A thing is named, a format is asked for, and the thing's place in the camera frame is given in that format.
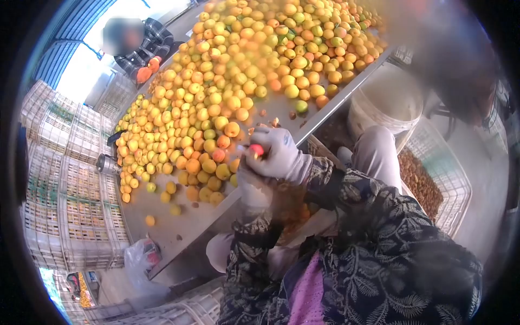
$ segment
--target gray work glove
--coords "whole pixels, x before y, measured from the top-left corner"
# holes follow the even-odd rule
[[[284,128],[257,127],[250,138],[251,144],[264,148],[267,158],[246,156],[246,163],[257,174],[282,178],[293,185],[300,185],[307,178],[313,158],[298,150],[291,133]]]

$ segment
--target stainless steel table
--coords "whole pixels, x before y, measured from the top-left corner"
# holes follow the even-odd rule
[[[198,13],[200,13],[201,10],[201,8],[195,8],[187,12],[186,17],[179,19],[179,21],[182,20],[182,25],[179,25],[179,28],[184,28],[186,32],[188,32],[197,21]],[[248,128],[255,127],[257,123],[267,125],[269,121],[278,118],[281,127],[288,129],[296,144],[300,145],[342,106],[353,91],[386,61],[392,51],[392,48],[388,48],[374,63],[367,66],[367,68],[348,85],[341,85],[338,94],[331,98],[330,102],[321,110],[317,109],[314,101],[310,101],[305,118],[297,117],[291,120],[289,118],[289,112],[294,110],[295,100],[287,98],[283,93],[273,93],[269,91],[268,96],[264,100],[255,103],[257,114],[253,115],[251,119],[248,119],[248,125],[237,122],[240,124],[241,130],[247,135]],[[168,59],[163,64],[163,67],[169,66],[171,62],[172,59]],[[147,92],[152,80],[153,76],[140,88],[133,98],[128,99],[126,105],[122,107],[121,116],[124,115],[126,109],[131,105],[132,101],[136,99],[138,94],[145,94]],[[322,76],[319,84],[326,87],[328,81]],[[262,110],[266,111],[264,117],[258,115]],[[240,198],[240,192],[226,182],[224,193],[227,197],[218,207],[213,207],[209,203],[202,202],[198,203],[197,208],[192,207],[191,202],[189,202],[185,196],[185,187],[178,185],[177,192],[172,195],[172,202],[180,204],[183,208],[183,213],[181,216],[171,215],[169,212],[170,205],[161,203],[158,193],[164,191],[165,184],[168,181],[178,183],[177,175],[178,171],[174,171],[172,175],[154,175],[153,182],[157,184],[157,193],[148,193],[144,184],[140,184],[137,189],[132,191],[130,203],[120,202],[130,241],[133,243],[141,238],[145,238],[148,234],[161,249],[162,260],[150,273],[150,279],[155,277],[222,215],[227,214],[226,218],[232,218],[233,214],[239,213],[237,202]],[[145,224],[145,217],[149,214],[155,217],[156,224],[153,227],[148,227]]]

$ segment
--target orange glove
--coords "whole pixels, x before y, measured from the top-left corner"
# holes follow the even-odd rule
[[[161,60],[162,59],[160,57],[154,57],[150,61],[148,61],[148,67],[150,68],[150,70],[152,70],[152,73],[156,73],[157,71],[159,71],[159,64],[161,63]]]
[[[143,67],[137,71],[137,83],[142,84],[152,76],[152,70],[148,67]]]

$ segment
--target plaid shirt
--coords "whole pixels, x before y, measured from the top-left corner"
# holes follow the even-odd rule
[[[148,18],[145,23],[145,38],[141,46],[130,54],[114,57],[117,64],[126,71],[132,80],[137,77],[137,71],[146,67],[148,61],[155,56],[164,59],[173,45],[173,35],[163,24]]]

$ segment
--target crate of dried apricots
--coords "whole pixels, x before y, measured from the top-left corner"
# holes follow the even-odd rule
[[[398,156],[401,179],[441,230],[453,237],[459,229],[472,188],[464,169],[442,135],[421,117]]]

